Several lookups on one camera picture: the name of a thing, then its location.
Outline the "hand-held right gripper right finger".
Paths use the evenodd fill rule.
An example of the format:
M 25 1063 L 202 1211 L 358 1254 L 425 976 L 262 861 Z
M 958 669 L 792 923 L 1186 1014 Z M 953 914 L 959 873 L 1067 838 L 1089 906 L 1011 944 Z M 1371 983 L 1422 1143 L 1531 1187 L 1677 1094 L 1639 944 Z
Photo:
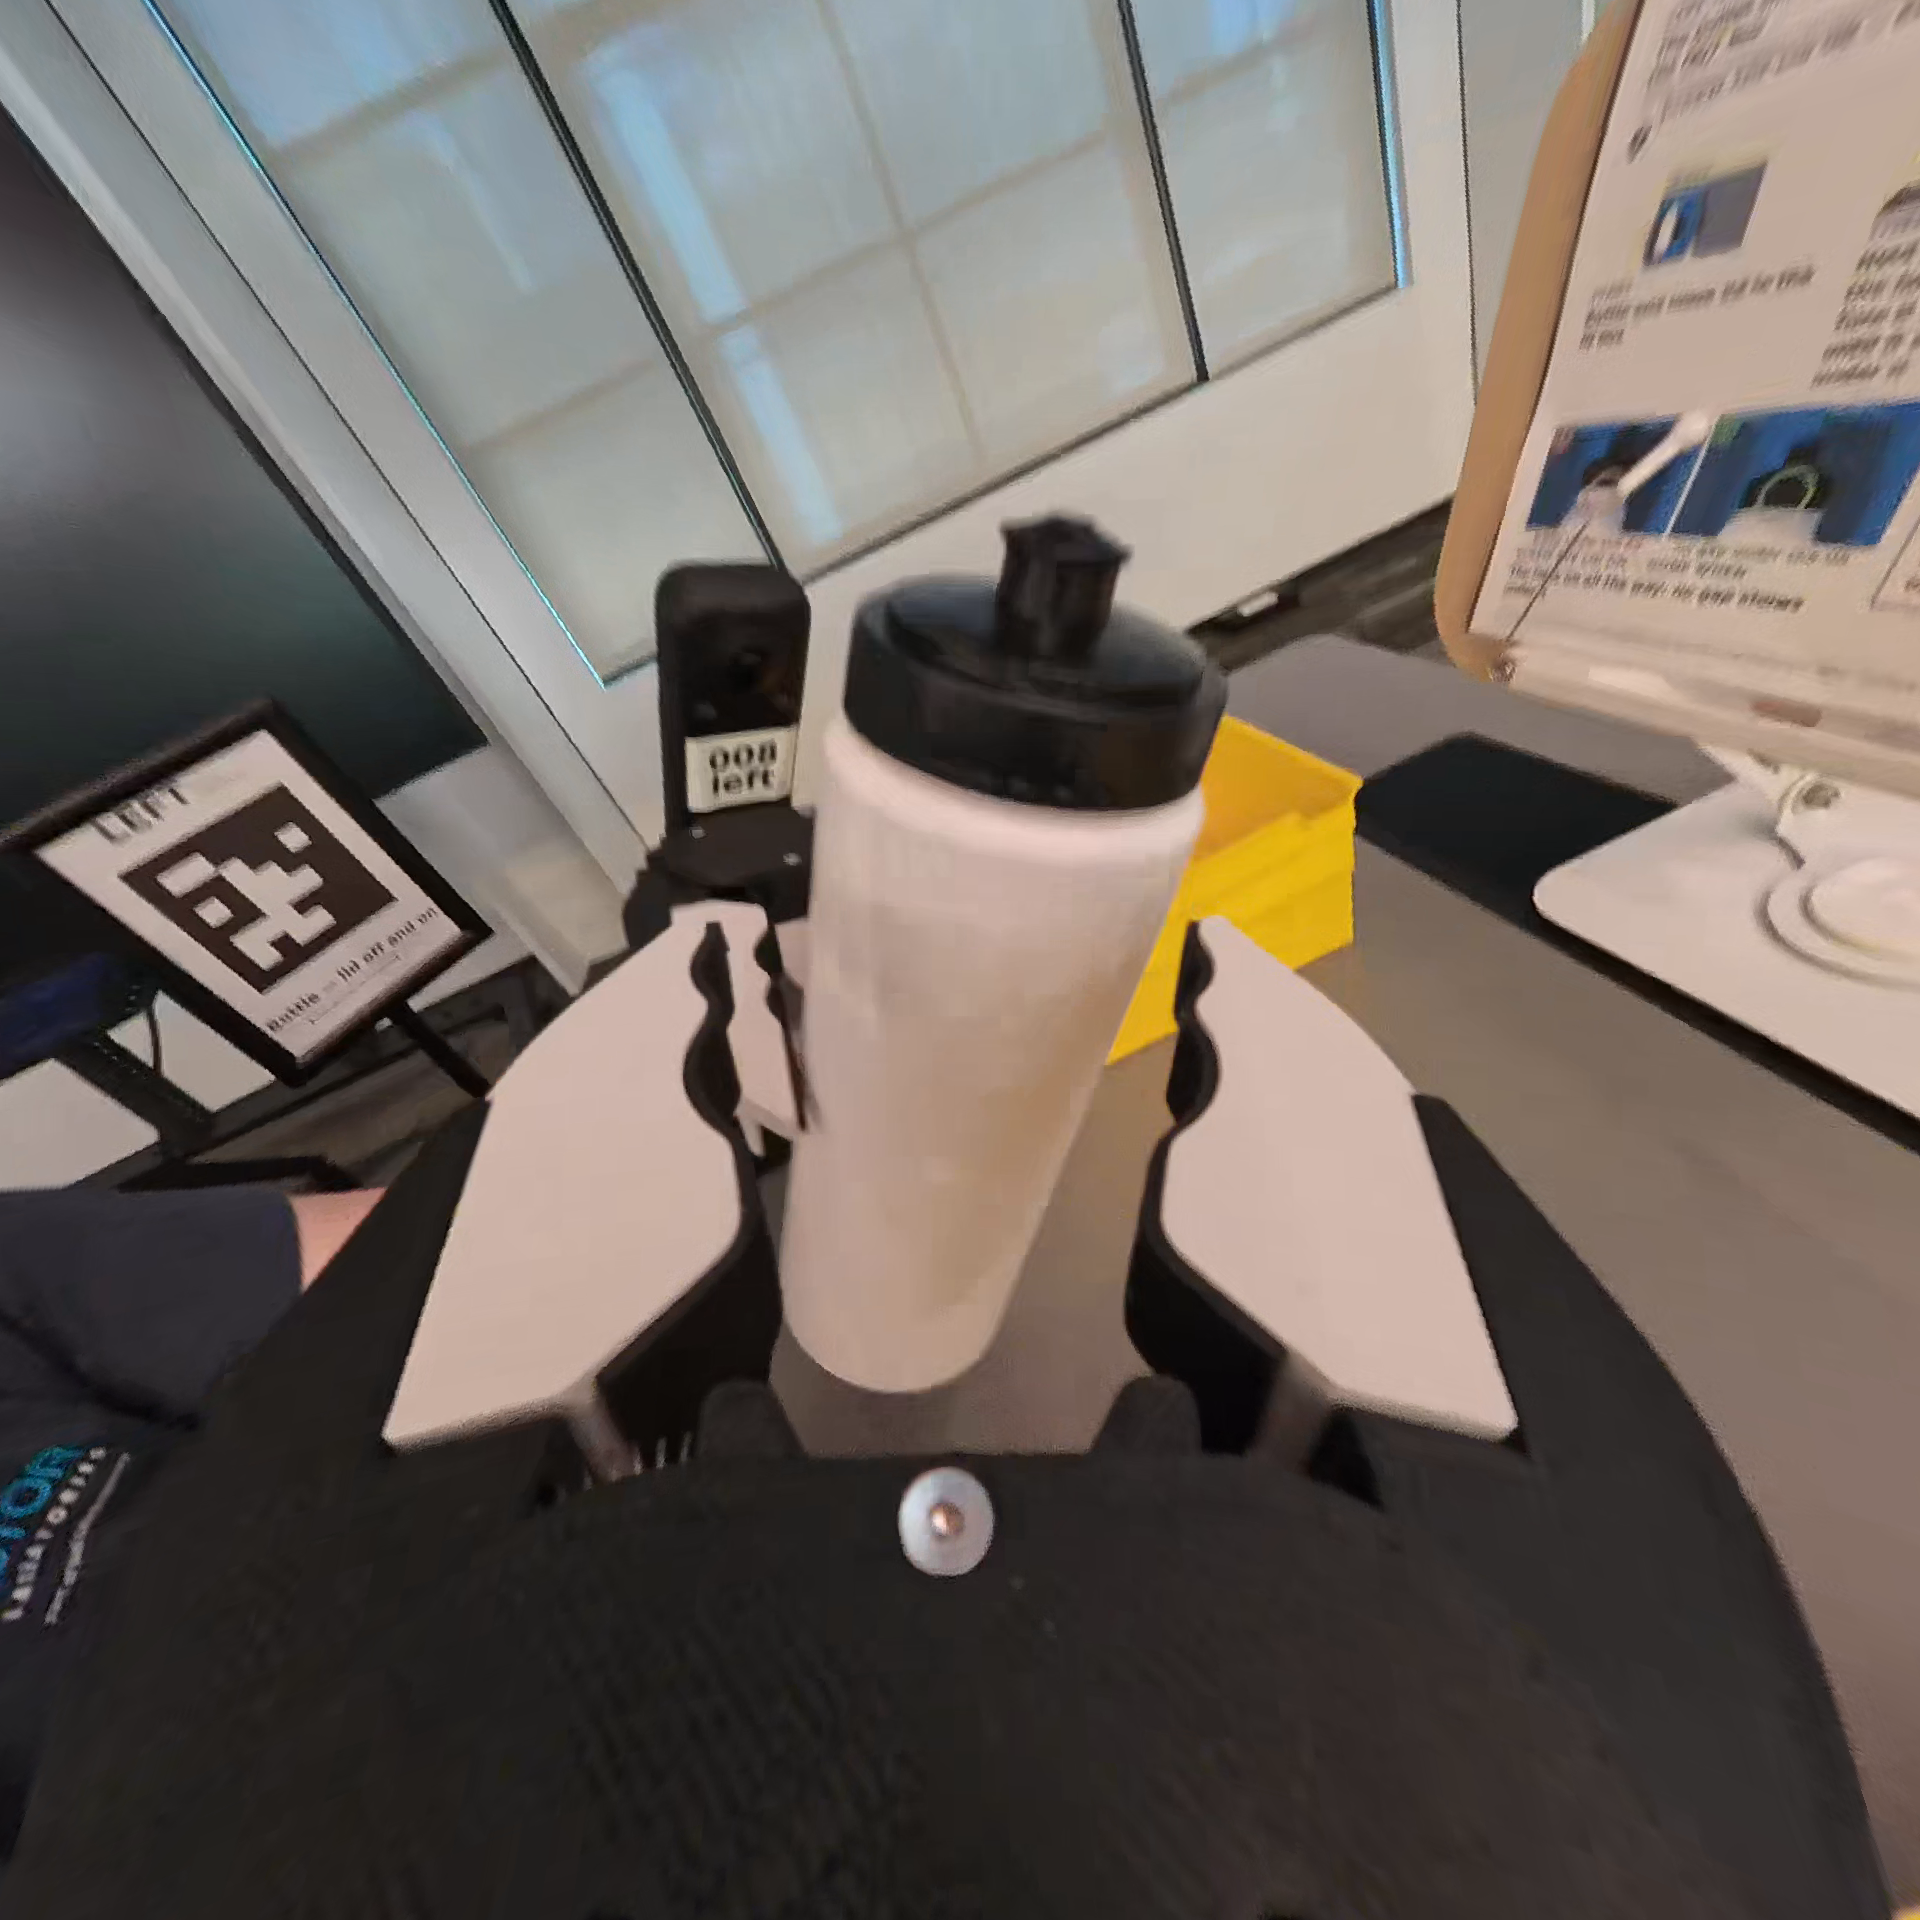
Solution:
M 1519 1414 L 1391 1057 L 1224 918 L 1186 930 L 1167 1131 L 1125 1328 L 1210 1451 L 1311 1451 L 1337 1413 L 1480 1441 Z

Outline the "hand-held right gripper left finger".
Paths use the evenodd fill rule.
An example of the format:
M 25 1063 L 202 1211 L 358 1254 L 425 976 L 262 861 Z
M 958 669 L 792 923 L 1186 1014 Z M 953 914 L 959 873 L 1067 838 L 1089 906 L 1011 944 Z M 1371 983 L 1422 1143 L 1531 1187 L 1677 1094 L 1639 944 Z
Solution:
M 688 1454 L 781 1326 L 735 1013 L 770 1025 L 766 915 L 673 915 L 501 1075 L 381 1440 L 554 1421 L 582 1454 Z

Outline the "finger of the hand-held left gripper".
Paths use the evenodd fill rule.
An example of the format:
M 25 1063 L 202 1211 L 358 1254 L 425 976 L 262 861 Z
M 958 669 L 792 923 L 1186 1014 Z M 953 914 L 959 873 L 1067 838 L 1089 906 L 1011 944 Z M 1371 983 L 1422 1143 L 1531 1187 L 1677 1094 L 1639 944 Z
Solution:
M 719 926 L 727 944 L 735 1117 L 751 1144 L 792 1141 L 811 1115 L 800 1059 L 800 961 L 807 926 L 776 923 L 760 902 L 705 897 L 669 906 L 673 927 Z

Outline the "white plastic bottle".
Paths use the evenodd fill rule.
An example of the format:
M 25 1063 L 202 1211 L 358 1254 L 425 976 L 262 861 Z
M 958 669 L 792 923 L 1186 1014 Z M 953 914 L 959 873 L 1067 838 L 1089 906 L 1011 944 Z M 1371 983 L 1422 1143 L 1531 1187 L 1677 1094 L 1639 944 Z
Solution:
M 992 799 L 823 738 L 783 1322 L 851 1386 L 990 1349 L 1203 821 Z

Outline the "black bottle lid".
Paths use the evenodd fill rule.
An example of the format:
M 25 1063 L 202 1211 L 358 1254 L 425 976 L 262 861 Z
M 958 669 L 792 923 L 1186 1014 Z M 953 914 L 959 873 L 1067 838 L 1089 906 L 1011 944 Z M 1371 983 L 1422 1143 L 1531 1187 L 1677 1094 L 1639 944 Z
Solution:
M 1089 519 L 1015 519 L 995 578 L 928 574 L 866 595 L 848 725 L 990 799 L 1139 811 L 1189 798 L 1227 682 L 1198 639 L 1118 601 L 1129 555 Z

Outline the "yellow plastic bin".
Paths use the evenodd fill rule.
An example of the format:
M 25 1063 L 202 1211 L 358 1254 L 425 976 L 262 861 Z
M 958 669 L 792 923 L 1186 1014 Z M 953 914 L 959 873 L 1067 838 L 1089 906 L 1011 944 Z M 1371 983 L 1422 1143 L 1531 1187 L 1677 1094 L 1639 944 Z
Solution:
M 1355 805 L 1361 778 L 1239 718 L 1222 718 L 1202 771 L 1207 818 L 1111 1043 L 1111 1065 L 1174 1031 L 1193 920 L 1224 918 L 1299 969 L 1352 938 Z

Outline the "black framed window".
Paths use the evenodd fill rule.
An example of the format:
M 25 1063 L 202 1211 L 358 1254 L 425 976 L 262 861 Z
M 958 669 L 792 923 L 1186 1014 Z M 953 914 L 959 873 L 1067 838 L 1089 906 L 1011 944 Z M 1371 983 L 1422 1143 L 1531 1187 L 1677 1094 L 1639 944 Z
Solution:
M 152 5 L 598 682 L 1399 277 L 1377 5 Z

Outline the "black rectangular table pad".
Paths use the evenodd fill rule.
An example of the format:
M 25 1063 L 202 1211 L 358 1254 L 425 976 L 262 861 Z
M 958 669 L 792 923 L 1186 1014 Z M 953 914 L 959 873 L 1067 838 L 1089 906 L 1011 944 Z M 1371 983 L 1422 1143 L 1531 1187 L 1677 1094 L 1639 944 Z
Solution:
M 1477 905 L 1531 920 L 1541 877 L 1671 808 L 1633 785 L 1458 733 L 1363 776 L 1355 830 Z

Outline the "white stand base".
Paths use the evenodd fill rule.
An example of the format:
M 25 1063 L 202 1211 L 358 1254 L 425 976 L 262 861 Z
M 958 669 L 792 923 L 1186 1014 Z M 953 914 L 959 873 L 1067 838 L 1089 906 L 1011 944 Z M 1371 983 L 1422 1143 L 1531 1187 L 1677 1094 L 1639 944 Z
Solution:
M 1914 702 L 1741 687 L 1549 630 L 1504 647 L 1531 699 L 1682 735 L 1726 782 L 1542 874 L 1579 941 L 1913 1120 Z

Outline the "black framed marker sign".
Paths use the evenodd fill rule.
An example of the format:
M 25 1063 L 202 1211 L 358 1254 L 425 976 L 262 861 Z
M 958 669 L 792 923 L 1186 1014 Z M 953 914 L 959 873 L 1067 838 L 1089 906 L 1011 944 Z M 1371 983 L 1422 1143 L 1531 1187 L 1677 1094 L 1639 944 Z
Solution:
M 245 706 L 3 830 L 167 998 L 298 1088 L 493 930 L 279 704 Z

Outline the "large dark wall screen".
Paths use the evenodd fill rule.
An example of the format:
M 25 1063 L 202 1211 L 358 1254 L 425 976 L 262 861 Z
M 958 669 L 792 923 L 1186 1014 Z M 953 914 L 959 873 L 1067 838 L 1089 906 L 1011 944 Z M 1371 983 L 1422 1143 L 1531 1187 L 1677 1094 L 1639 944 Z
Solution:
M 2 818 L 275 702 L 373 798 L 481 731 L 2 123 Z

